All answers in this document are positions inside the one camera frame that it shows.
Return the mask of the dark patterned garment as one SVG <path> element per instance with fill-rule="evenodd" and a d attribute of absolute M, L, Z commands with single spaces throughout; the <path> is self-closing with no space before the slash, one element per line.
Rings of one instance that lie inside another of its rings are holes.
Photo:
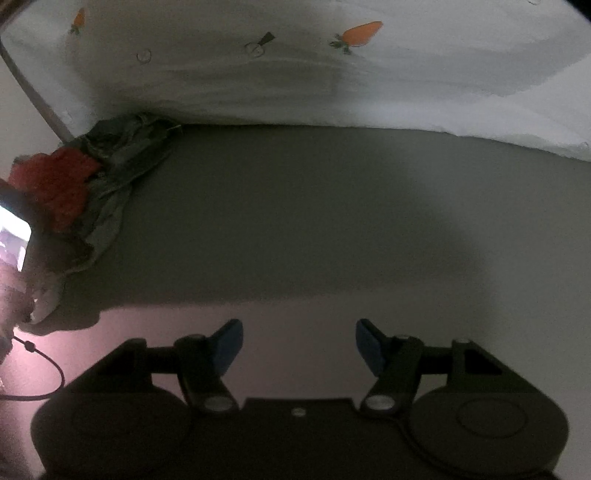
<path fill-rule="evenodd" d="M 135 186 L 170 154 L 184 125 L 152 113 L 101 120 L 70 145 L 99 163 L 86 181 L 88 198 L 69 238 L 74 258 L 64 274 L 88 269 L 111 246 Z"/>

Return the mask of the smartphone with lit screen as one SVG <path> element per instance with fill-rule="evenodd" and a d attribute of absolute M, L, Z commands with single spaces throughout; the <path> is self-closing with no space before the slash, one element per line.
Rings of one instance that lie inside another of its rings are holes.
<path fill-rule="evenodd" d="M 23 270 L 32 230 L 30 225 L 4 206 L 0 207 L 1 261 L 18 272 Z"/>

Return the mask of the grey metal pole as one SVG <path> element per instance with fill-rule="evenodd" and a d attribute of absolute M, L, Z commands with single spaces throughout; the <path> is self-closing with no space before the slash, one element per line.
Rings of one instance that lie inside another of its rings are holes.
<path fill-rule="evenodd" d="M 53 109 L 47 104 L 43 97 L 34 89 L 33 85 L 27 80 L 23 72 L 16 65 L 13 58 L 10 56 L 8 50 L 4 45 L 1 45 L 1 58 L 6 64 L 11 75 L 14 77 L 18 85 L 27 96 L 35 110 L 40 114 L 48 127 L 56 134 L 62 142 L 70 142 L 74 136 L 66 126 L 66 124 L 59 118 Z"/>

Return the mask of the red knitted garment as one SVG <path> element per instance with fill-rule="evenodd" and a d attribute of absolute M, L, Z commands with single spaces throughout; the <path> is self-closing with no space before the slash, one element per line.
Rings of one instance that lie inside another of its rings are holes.
<path fill-rule="evenodd" d="M 72 147 L 39 153 L 13 163 L 8 183 L 28 195 L 48 215 L 53 231 L 65 233 L 84 212 L 88 180 L 101 164 Z"/>

